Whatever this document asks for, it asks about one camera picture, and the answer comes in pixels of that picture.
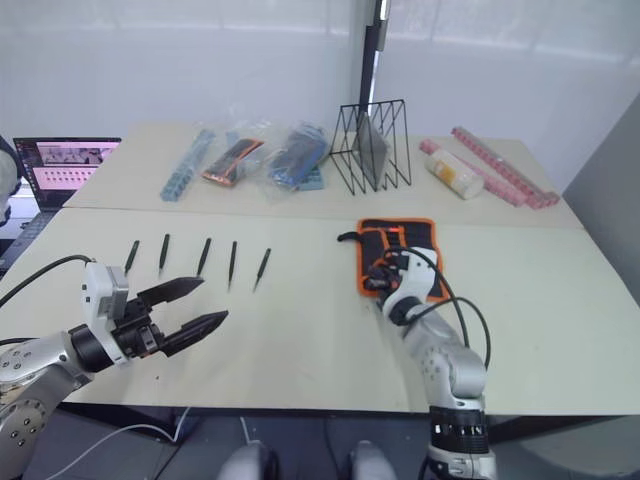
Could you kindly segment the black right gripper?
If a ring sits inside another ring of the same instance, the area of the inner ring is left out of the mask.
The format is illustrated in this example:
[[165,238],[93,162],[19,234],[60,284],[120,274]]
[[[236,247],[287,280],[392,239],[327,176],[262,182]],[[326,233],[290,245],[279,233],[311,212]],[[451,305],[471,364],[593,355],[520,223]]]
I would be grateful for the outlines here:
[[375,260],[365,275],[367,291],[393,292],[408,271],[409,258],[403,249],[389,249]]

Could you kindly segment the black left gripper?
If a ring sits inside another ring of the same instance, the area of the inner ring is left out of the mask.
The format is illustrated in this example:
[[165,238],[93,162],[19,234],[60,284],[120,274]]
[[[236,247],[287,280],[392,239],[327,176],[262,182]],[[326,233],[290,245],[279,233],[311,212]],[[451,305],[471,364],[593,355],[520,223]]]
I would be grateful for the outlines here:
[[204,283],[201,277],[177,277],[137,294],[125,305],[123,316],[114,321],[111,330],[117,346],[126,358],[143,358],[161,349],[171,357],[202,341],[219,328],[228,310],[201,315],[166,336],[151,319],[152,307],[185,297]]

